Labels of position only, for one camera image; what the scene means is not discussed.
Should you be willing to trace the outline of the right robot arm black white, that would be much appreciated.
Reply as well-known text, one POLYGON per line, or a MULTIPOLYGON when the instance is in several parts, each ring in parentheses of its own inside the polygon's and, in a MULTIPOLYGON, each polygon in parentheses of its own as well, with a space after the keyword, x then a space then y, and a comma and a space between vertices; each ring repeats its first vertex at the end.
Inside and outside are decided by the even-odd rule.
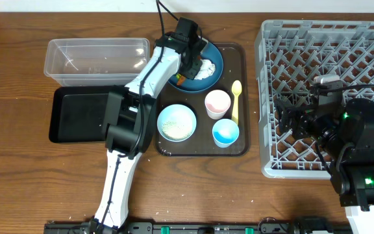
POLYGON ((339 81, 315 84, 312 104, 292 105, 277 98, 274 106, 282 133, 294 139, 313 138, 317 151, 332 159, 322 165, 345 208, 353 233, 374 233, 374 102, 353 98, 343 102, 347 90, 339 81))

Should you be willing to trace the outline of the light blue bowl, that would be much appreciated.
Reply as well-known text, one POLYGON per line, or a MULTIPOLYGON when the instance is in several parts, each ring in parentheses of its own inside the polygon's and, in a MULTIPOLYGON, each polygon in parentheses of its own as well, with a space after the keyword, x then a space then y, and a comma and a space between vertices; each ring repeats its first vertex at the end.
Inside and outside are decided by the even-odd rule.
POLYGON ((196 127, 195 114, 185 105, 173 104, 167 106, 158 115, 158 132, 171 142, 182 142, 190 138, 196 127))

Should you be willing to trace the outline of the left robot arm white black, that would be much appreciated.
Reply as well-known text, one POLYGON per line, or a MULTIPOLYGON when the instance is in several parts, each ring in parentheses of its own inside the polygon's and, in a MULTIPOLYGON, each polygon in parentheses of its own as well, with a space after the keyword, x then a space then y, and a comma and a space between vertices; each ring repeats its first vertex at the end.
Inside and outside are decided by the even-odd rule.
POLYGON ((156 40, 153 56, 139 75, 109 92, 102 129, 108 168, 89 233, 118 233, 125 223, 136 165, 152 139, 156 99, 172 76, 193 79, 199 73, 207 43, 196 22, 180 17, 173 32, 156 40))

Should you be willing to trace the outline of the orange carrot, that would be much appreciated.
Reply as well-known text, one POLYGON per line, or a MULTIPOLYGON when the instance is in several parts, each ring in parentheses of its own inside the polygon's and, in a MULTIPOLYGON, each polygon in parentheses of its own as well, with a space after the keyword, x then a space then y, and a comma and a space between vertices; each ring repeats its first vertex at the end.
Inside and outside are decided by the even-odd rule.
POLYGON ((177 78, 177 86, 181 86, 183 84, 183 82, 185 82, 185 80, 186 80, 185 76, 183 76, 181 74, 177 74, 176 78, 177 78))

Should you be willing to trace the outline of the white napkin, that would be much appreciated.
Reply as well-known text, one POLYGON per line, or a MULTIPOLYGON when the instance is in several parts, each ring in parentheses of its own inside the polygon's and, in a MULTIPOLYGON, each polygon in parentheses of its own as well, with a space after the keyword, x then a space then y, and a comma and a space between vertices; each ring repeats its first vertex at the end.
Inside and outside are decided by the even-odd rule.
POLYGON ((216 70, 216 65, 212 63, 211 60, 208 59, 201 59, 202 65, 200 67, 199 72, 194 77, 195 80, 203 80, 207 77, 210 77, 214 74, 216 70))

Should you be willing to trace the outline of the pink cup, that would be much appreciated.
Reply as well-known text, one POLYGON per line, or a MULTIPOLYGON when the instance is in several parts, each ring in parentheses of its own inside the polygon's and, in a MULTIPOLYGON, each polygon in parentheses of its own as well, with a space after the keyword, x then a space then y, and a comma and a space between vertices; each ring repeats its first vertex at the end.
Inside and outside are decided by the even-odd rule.
POLYGON ((213 120, 222 118, 230 108, 230 105, 230 96, 222 90, 213 90, 205 97, 206 112, 213 120))

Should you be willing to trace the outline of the light blue cup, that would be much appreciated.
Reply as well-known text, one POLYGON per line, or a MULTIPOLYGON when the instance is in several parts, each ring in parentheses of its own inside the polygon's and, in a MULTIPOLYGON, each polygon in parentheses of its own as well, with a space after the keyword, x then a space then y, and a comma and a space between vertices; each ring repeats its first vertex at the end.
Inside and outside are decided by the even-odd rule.
POLYGON ((212 128, 212 136, 216 146, 227 148, 237 141, 240 135, 238 125, 230 119, 218 120, 212 128))

